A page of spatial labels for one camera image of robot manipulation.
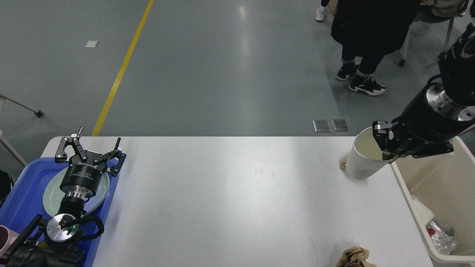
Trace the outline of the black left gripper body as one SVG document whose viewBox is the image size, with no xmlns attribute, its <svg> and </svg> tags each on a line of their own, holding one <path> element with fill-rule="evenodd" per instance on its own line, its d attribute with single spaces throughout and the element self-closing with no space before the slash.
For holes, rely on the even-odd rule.
<svg viewBox="0 0 475 267">
<path fill-rule="evenodd" d="M 60 184 L 65 197 L 90 199 L 96 196 L 101 177 L 107 171 L 108 159 L 102 154 L 87 154 L 86 162 L 80 155 L 69 160 L 66 174 Z"/>
</svg>

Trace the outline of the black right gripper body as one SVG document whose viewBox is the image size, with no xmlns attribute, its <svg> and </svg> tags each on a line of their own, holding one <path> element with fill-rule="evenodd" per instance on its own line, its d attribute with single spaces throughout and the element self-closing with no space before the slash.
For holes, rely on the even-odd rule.
<svg viewBox="0 0 475 267">
<path fill-rule="evenodd" d="M 423 158 L 453 152 L 452 139 L 472 125 L 472 108 L 441 87 L 425 87 L 391 122 L 374 121 L 373 138 L 383 159 Z"/>
</svg>

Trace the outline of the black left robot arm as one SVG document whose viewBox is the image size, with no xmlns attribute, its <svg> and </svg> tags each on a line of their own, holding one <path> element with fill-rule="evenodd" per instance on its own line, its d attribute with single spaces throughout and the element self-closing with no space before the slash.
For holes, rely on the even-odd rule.
<svg viewBox="0 0 475 267">
<path fill-rule="evenodd" d="M 90 267 L 126 154 L 86 150 L 78 133 L 31 162 L 1 208 L 2 267 Z"/>
</svg>

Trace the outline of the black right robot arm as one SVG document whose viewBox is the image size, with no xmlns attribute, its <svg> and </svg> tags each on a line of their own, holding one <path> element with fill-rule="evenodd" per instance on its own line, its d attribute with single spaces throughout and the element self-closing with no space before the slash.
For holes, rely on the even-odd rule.
<svg viewBox="0 0 475 267">
<path fill-rule="evenodd" d="M 438 56 L 440 73 L 391 122 L 374 121 L 382 159 L 453 152 L 451 140 L 474 126 L 474 22 Z"/>
</svg>

